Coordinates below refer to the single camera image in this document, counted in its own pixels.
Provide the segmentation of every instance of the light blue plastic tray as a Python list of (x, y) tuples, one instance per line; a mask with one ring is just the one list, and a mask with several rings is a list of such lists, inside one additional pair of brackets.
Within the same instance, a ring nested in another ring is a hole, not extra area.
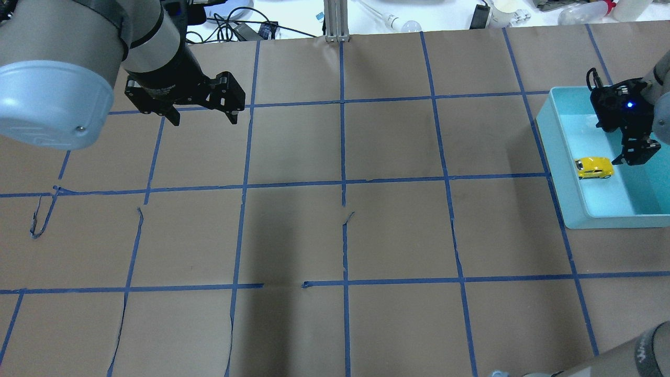
[(589, 96), (586, 87), (555, 87), (537, 116), (565, 226), (670, 226), (670, 146), (663, 144), (644, 165), (616, 165), (612, 178), (577, 178), (575, 158), (613, 159), (621, 152), (621, 131), (596, 127)]

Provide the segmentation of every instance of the grid square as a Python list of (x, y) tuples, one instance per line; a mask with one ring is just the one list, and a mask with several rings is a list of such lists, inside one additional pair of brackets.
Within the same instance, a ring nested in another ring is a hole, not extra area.
[(458, 253), (466, 276), (571, 273), (546, 179), (451, 184)]
[[(38, 200), (35, 197), (0, 199), (0, 289), (19, 289), (27, 285), (36, 250), (36, 242), (28, 230)], [(44, 212), (39, 216), (40, 221), (44, 220), (50, 204), (50, 198), (42, 200)]]
[(349, 103), (347, 179), (441, 176), (430, 100)]
[(132, 292), (113, 376), (223, 376), (230, 297), (229, 290)]
[(567, 229), (580, 273), (670, 270), (670, 228)]
[(350, 286), (353, 376), (471, 376), (458, 284)]
[(438, 111), (449, 175), (543, 171), (521, 96), (440, 99)]
[(343, 313), (340, 286), (238, 291), (230, 375), (345, 375)]
[(324, 38), (261, 42), (256, 103), (340, 99), (340, 52)]
[(46, 231), (35, 241), (36, 260), (29, 287), (124, 286), (142, 198), (58, 197)]
[(507, 30), (526, 91), (583, 86), (586, 71), (600, 61), (584, 25)]
[(255, 110), (250, 183), (340, 180), (340, 106)]
[(670, 277), (582, 279), (600, 353), (668, 320)]
[[(649, 37), (670, 34), (667, 21), (595, 23), (590, 27), (613, 83), (646, 75), (670, 49), (667, 38)], [(604, 72), (600, 77), (607, 85)]]
[(241, 191), (151, 194), (133, 286), (231, 284)]
[(349, 279), (457, 276), (444, 182), (352, 184)]
[(467, 283), (477, 370), (555, 373), (593, 357), (573, 280)]
[(242, 184), (249, 111), (230, 124), (224, 113), (183, 111), (179, 127), (165, 123), (151, 187)]
[(340, 185), (247, 192), (240, 283), (342, 279)]
[(435, 94), (518, 92), (505, 37), (500, 29), (425, 34)]
[(345, 98), (430, 95), (418, 33), (356, 36), (344, 44)]
[(61, 185), (74, 191), (145, 189), (160, 126), (153, 115), (110, 115), (98, 141), (70, 155)]
[(0, 135), (0, 194), (47, 193), (58, 181), (65, 151)]
[(25, 295), (3, 377), (106, 375), (122, 309), (123, 293)]

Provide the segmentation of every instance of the plastic bottle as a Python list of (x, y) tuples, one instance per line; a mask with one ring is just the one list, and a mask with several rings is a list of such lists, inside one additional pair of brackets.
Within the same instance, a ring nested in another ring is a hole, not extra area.
[(616, 9), (612, 12), (619, 22), (635, 21), (651, 4), (652, 0), (619, 0)]
[(577, 25), (590, 23), (608, 15), (616, 6), (611, 0), (600, 0), (593, 3), (580, 4), (566, 9), (558, 15), (559, 25)]
[(410, 19), (409, 21), (405, 21), (404, 19), (402, 19), (402, 18), (400, 18), (396, 15), (392, 15), (390, 13), (381, 13), (380, 11), (371, 7), (365, 1), (360, 1), (360, 3), (364, 7), (366, 7), (369, 11), (374, 13), (377, 17), (381, 18), (382, 21), (384, 21), (384, 25), (386, 25), (386, 27), (391, 29), (391, 30), (395, 30), (396, 32), (401, 32), (401, 33), (411, 33), (411, 32), (420, 32), (421, 31), (421, 25), (419, 25), (419, 23), (414, 21), (413, 19)]

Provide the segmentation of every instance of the yellow toy car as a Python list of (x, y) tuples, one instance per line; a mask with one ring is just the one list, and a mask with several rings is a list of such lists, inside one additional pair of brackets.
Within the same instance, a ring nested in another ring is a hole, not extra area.
[(614, 174), (614, 167), (605, 157), (584, 157), (575, 160), (577, 176), (585, 178), (610, 178)]

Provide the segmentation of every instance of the black cable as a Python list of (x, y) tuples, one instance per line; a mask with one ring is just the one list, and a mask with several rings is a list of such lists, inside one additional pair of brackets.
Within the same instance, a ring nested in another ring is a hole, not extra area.
[[(263, 21), (242, 21), (242, 22), (245, 22), (245, 23), (263, 23)], [(308, 37), (317, 38), (317, 36), (313, 36), (309, 33), (301, 32), (300, 30), (287, 28), (286, 26), (277, 25), (277, 27), (280, 28), (280, 29), (286, 29), (286, 30), (290, 30), (292, 32), (300, 33), (300, 34), (303, 34), (303, 35), (308, 36)]]
[[(188, 35), (188, 34), (195, 34), (195, 35), (197, 35), (198, 38), (200, 38), (200, 42), (199, 42), (199, 43), (205, 42), (205, 40), (202, 39), (202, 36), (201, 36), (199, 33), (188, 31), (188, 32), (186, 32), (186, 35)], [(196, 42), (190, 41), (190, 40), (188, 40), (188, 39), (187, 39), (186, 41), (189, 42), (189, 43), (191, 43), (191, 44), (196, 43)]]
[[(231, 21), (230, 17), (233, 15), (233, 13), (238, 11), (238, 10), (241, 10), (241, 9), (249, 9), (251, 11), (256, 12), (259, 15), (261, 15), (263, 18), (265, 18), (265, 21), (235, 21), (235, 20)], [(233, 22), (235, 24), (239, 24), (240, 22), (245, 22), (245, 23), (265, 23), (265, 22), (267, 22), (267, 23), (270, 23), (270, 19), (265, 14), (263, 14), (258, 9), (254, 9), (252, 7), (237, 7), (237, 8), (234, 8), (232, 11), (230, 11), (230, 13), (228, 14), (228, 17), (226, 17), (226, 18), (223, 18), (220, 14), (217, 14), (217, 13), (214, 13), (213, 16), (214, 17), (207, 17), (207, 20), (215, 21), (216, 22), (216, 29), (207, 38), (204, 38), (204, 39), (202, 38), (202, 36), (200, 34), (198, 34), (196, 32), (187, 32), (187, 34), (189, 34), (189, 33), (196, 34), (200, 38), (200, 42), (194, 42), (194, 41), (191, 41), (191, 40), (187, 39), (186, 41), (189, 44), (231, 42), (233, 36), (235, 36), (235, 33), (233, 32), (233, 27), (230, 24), (231, 22)], [(301, 32), (300, 30), (296, 30), (296, 29), (293, 29), (293, 28), (288, 28), (286, 26), (276, 25), (276, 27), (280, 28), (280, 29), (289, 30), (291, 32), (299, 33), (299, 34), (302, 34), (302, 35), (305, 35), (305, 36), (308, 36), (308, 37), (317, 38), (315, 35), (305, 33), (305, 32)], [(211, 38), (212, 38), (212, 36), (214, 36), (214, 34), (216, 34), (216, 39), (211, 40)]]
[(265, 21), (270, 22), (270, 19), (267, 18), (267, 16), (264, 15), (263, 12), (259, 11), (258, 9), (254, 9), (254, 8), (252, 8), (252, 7), (237, 7), (237, 8), (234, 8), (232, 11), (230, 11), (230, 13), (228, 13), (228, 18), (227, 18), (226, 20), (227, 20), (228, 22), (230, 22), (230, 18), (232, 17), (232, 14), (235, 13), (235, 11), (238, 11), (238, 10), (240, 10), (240, 9), (248, 9), (248, 10), (250, 10), (250, 11), (254, 11), (254, 12), (258, 13), (259, 15), (262, 15), (263, 18), (265, 18)]

